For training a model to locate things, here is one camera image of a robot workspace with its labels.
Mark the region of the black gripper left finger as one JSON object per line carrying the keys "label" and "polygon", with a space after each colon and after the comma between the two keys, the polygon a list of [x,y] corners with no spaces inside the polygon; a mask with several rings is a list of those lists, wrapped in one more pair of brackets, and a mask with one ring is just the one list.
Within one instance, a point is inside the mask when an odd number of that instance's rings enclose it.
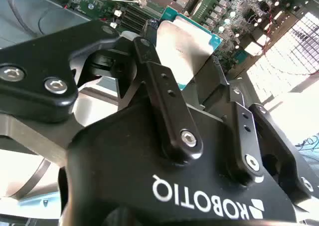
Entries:
{"label": "black gripper left finger", "polygon": [[86,61],[100,50],[111,59],[106,70],[119,81],[119,121],[140,127],[150,117],[166,157],[179,165],[200,158],[202,138],[155,47],[140,36],[120,36],[99,21],[2,49],[1,114],[47,125],[66,122],[80,87],[95,76]]}

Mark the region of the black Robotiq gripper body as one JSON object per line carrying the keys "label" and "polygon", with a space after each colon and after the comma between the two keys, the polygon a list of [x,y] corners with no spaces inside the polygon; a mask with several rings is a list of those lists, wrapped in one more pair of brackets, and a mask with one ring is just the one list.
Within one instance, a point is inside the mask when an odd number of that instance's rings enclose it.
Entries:
{"label": "black Robotiq gripper body", "polygon": [[296,223],[288,196],[264,173],[243,185],[228,173],[230,131],[191,109],[203,155],[178,166],[164,156],[148,102],[81,130],[72,140],[62,226],[285,226]]}

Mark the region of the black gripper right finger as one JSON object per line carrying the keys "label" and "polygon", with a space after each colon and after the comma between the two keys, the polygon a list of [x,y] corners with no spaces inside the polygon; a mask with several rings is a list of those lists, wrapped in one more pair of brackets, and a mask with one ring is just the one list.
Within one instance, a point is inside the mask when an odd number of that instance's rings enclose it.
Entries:
{"label": "black gripper right finger", "polygon": [[211,111],[222,116],[231,130],[230,172],[240,183],[258,183],[275,168],[280,188],[292,203],[314,200],[314,172],[286,135],[260,104],[245,108],[241,91],[226,80],[217,57],[215,102]]}

